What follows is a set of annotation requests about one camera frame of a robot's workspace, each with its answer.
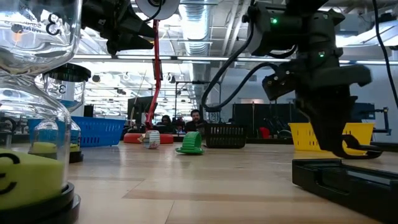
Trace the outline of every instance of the wooden table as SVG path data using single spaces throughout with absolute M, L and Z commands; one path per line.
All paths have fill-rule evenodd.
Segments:
M 292 184 L 293 158 L 328 153 L 248 144 L 184 156 L 177 146 L 83 149 L 84 162 L 69 168 L 82 197 L 78 223 L 377 223 Z M 349 163 L 398 172 L 395 154 Z

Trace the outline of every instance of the blue basket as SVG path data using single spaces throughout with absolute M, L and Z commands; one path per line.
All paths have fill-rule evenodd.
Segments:
M 104 119 L 104 118 L 86 118 L 73 116 L 72 120 L 79 125 L 81 129 L 80 147 L 96 146 L 114 146 L 119 144 L 120 136 L 124 128 L 123 120 Z M 41 122 L 41 119 L 30 119 L 27 124 L 29 127 L 30 141 L 34 140 L 34 128 Z M 58 145 L 63 144 L 65 124 L 57 122 L 58 125 Z M 52 139 L 54 133 L 41 133 L 39 141 L 48 141 Z

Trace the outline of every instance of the person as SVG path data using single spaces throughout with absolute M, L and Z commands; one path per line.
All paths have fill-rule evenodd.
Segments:
M 206 121 L 200 117 L 199 110 L 192 110 L 191 111 L 191 118 L 192 121 L 189 121 L 185 124 L 185 131 L 198 131 L 197 126 L 200 124 L 206 124 Z
M 169 115 L 163 115 L 162 121 L 158 122 L 156 125 L 168 126 L 168 125 L 171 125 L 171 124 L 172 124 L 172 120 L 170 119 L 170 116 Z

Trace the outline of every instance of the man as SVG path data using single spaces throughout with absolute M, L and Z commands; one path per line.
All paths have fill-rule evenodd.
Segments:
M 199 124 L 206 124 L 206 121 L 204 121 L 204 120 L 202 120 L 200 118 L 199 110 L 191 111 L 191 118 L 192 118 L 192 121 L 187 122 L 186 125 L 185 125 L 185 131 L 186 132 L 198 131 L 197 126 Z

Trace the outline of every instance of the yellow bin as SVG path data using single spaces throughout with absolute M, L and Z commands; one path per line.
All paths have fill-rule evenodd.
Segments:
M 298 151 L 322 151 L 319 148 L 318 140 L 313 133 L 310 123 L 290 123 L 292 131 L 294 149 Z M 373 123 L 347 123 L 342 134 L 353 135 L 360 144 L 368 145 L 371 142 L 373 133 Z M 344 150 L 348 154 L 363 154 L 364 151 L 348 149 L 343 143 Z

